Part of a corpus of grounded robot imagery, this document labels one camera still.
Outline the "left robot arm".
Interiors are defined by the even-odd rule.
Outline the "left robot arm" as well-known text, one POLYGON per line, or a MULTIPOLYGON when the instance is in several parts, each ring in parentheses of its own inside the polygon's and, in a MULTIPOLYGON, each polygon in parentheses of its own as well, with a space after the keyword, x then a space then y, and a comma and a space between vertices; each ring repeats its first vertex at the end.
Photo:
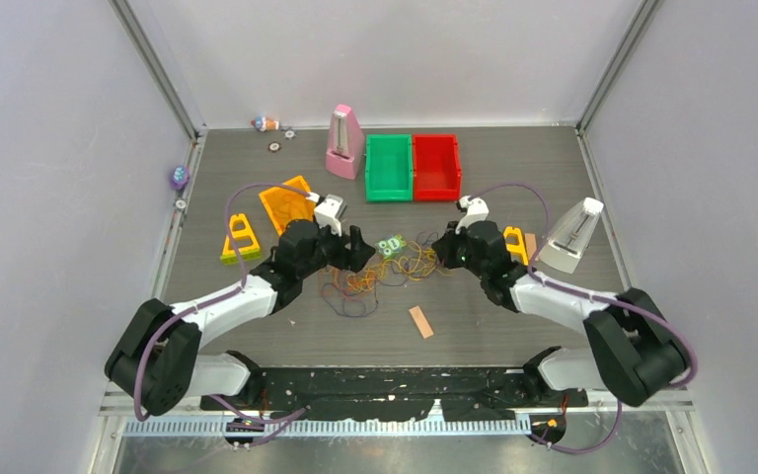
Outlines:
POLYGON ((262 400, 264 385, 252 375, 252 364, 238 355, 202 355, 201 350, 223 334, 285 308, 316 272, 334 267, 358 273, 375 253, 355 225, 337 234, 331 226, 294 220, 268 258, 240 281, 187 302, 143 302, 104 374, 132 398, 139 421, 164 415, 190 396, 227 396, 241 409, 253 408, 262 400))

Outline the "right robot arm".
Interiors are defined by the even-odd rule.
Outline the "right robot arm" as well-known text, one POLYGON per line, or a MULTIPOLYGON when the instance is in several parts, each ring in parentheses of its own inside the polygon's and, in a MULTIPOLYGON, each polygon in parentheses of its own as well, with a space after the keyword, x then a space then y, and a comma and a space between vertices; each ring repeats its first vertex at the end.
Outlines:
POLYGON ((537 405, 551 404, 565 390, 592 389, 639 407, 692 372, 689 349, 642 290, 592 292, 532 271, 512 259, 489 220, 463 229, 450 222, 432 248, 445 268, 474 275, 494 305, 544 317, 586 339, 583 350, 551 347, 524 364, 524 392, 537 405))

